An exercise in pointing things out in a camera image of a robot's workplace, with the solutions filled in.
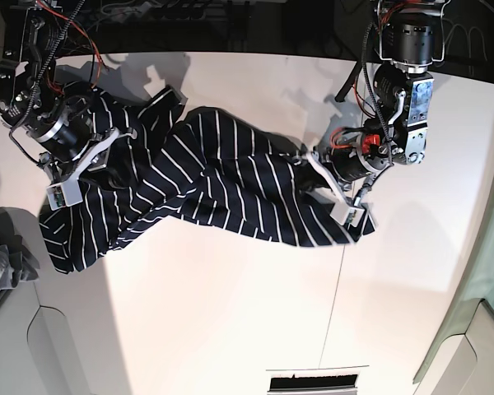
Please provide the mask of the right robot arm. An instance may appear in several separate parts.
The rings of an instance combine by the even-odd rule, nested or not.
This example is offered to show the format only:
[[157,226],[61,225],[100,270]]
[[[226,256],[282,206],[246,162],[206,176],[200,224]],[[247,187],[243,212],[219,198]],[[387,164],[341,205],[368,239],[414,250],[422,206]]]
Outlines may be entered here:
[[[8,1],[0,60],[0,120],[16,148],[55,182],[72,173],[107,190],[134,184],[124,143],[128,101],[99,83],[106,69],[82,24],[87,1]],[[87,79],[58,77],[57,61],[84,39],[93,57]]]

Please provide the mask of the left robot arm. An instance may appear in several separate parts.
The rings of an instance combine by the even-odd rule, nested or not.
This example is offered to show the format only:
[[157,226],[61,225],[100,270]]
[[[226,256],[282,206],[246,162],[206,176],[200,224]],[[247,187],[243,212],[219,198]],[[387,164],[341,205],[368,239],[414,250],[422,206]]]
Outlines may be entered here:
[[333,132],[329,146],[305,153],[292,171],[300,195],[320,188],[333,205],[359,207],[395,165],[425,158],[434,78],[428,68],[445,57],[446,1],[374,1],[361,59],[342,99],[362,78],[371,111],[360,127]]

